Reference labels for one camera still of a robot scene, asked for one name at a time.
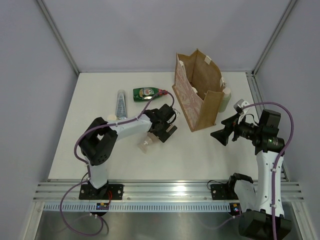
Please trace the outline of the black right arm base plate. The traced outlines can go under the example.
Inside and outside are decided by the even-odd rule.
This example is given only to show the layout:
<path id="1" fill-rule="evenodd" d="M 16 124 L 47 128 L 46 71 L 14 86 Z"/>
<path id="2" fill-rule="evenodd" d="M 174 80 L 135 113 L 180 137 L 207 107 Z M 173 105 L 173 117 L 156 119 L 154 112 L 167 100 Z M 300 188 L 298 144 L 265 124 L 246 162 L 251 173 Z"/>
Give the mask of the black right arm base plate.
<path id="1" fill-rule="evenodd" d="M 238 200 L 235 191 L 227 183 L 210 184 L 209 187 L 212 200 Z"/>

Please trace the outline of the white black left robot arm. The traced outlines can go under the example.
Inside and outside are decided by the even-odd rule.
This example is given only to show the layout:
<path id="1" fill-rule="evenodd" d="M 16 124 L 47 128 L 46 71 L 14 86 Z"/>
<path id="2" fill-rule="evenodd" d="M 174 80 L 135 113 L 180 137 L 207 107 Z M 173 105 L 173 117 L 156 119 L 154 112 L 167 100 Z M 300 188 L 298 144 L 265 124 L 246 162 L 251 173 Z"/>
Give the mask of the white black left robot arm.
<path id="1" fill-rule="evenodd" d="M 147 147 L 152 142 L 166 142 L 177 130 L 174 122 L 178 111 L 168 104 L 160 108 L 145 109 L 138 116 L 125 120 L 105 121 L 102 117 L 93 120 L 79 137 L 74 154 L 87 166 L 87 179 L 82 180 L 79 191 L 81 200 L 121 200 L 123 185 L 111 183 L 107 166 L 116 144 L 133 135 L 146 135 L 140 143 Z"/>

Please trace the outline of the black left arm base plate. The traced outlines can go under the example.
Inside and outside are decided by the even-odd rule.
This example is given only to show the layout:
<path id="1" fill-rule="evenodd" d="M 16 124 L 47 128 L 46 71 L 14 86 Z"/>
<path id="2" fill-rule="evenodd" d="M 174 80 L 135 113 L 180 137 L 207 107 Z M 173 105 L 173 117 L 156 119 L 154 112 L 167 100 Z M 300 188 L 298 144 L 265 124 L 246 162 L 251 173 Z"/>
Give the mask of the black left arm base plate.
<path id="1" fill-rule="evenodd" d="M 90 183 L 82 184 L 78 198 L 80 200 L 122 200 L 124 193 L 123 184 L 106 184 L 96 189 Z"/>

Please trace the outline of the beige pump lotion bottle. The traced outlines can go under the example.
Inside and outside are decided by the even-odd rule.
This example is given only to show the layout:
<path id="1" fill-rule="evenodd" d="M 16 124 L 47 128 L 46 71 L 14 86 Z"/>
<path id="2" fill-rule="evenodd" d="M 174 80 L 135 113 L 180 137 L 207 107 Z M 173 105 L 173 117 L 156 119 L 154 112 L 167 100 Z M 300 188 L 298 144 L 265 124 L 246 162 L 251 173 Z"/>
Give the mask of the beige pump lotion bottle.
<path id="1" fill-rule="evenodd" d="M 150 146 L 157 144 L 159 142 L 159 138 L 155 136 L 153 133 L 148 132 L 144 139 L 142 139 L 138 144 L 138 148 L 146 154 Z"/>

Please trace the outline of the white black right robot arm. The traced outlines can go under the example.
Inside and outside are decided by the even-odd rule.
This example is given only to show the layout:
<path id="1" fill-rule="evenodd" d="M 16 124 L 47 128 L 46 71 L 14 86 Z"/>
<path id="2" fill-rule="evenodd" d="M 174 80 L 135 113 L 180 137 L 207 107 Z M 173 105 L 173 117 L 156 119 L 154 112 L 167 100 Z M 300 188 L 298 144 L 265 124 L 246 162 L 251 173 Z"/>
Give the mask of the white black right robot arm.
<path id="1" fill-rule="evenodd" d="M 228 196 L 239 200 L 241 214 L 238 231 L 252 240 L 282 240 L 292 229 L 292 222 L 285 218 L 281 197 L 281 169 L 284 160 L 284 139 L 278 137 L 281 114 L 263 110 L 257 124 L 246 122 L 244 110 L 221 123 L 222 130 L 210 135 L 222 145 L 228 144 L 229 136 L 252 142 L 258 166 L 257 187 L 251 177 L 234 173 L 224 184 Z"/>

